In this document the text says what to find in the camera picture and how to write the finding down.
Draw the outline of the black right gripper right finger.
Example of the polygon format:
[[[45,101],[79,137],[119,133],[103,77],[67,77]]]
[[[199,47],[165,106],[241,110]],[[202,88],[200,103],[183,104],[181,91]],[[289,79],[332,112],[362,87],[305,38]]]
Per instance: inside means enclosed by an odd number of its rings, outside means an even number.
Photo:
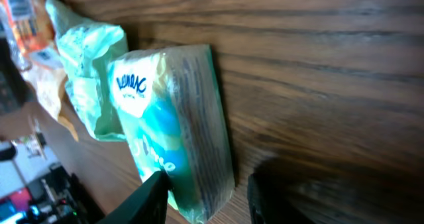
[[[314,224],[258,173],[248,177],[247,200],[252,224]]]

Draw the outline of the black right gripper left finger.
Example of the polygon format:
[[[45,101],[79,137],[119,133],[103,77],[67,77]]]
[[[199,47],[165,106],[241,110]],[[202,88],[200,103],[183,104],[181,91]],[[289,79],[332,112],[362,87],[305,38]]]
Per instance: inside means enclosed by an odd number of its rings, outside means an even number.
[[[157,171],[97,224],[165,224],[170,179]]]

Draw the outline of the small teal white pack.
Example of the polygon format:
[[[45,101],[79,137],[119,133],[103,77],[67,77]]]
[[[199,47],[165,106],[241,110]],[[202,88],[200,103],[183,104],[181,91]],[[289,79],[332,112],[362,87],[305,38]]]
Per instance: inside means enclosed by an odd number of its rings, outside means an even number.
[[[190,223],[208,222],[235,187],[210,46],[135,50],[113,60],[107,75],[141,180],[164,171],[170,205]]]

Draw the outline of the brown clear snack bag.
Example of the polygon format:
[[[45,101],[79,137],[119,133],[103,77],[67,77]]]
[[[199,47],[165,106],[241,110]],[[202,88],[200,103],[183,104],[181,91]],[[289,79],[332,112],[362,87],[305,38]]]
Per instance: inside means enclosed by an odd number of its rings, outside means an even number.
[[[1,22],[5,25],[6,39],[11,51],[12,61],[24,81],[35,92],[39,104],[59,124],[65,127],[74,140],[78,141],[78,133],[68,117],[62,112],[65,97],[64,84],[67,75],[62,67],[55,65],[59,62],[58,52],[52,39],[47,40],[47,45],[41,50],[29,52],[23,46],[22,38],[17,34],[17,29],[7,17],[5,6],[1,6]]]

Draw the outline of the teal tissue pack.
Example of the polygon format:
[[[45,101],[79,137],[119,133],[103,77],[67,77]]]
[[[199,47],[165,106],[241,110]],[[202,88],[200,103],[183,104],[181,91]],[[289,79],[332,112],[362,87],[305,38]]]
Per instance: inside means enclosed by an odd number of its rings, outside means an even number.
[[[59,0],[46,0],[45,8],[68,76],[65,90],[80,121],[95,140],[124,141],[107,75],[108,64],[129,51],[124,30],[81,17]]]

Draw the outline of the small orange box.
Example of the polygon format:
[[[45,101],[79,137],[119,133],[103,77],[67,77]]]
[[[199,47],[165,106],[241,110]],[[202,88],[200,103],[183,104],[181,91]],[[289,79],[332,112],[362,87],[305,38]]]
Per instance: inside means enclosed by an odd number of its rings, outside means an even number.
[[[61,68],[46,0],[1,0],[1,5],[23,57],[38,66]]]

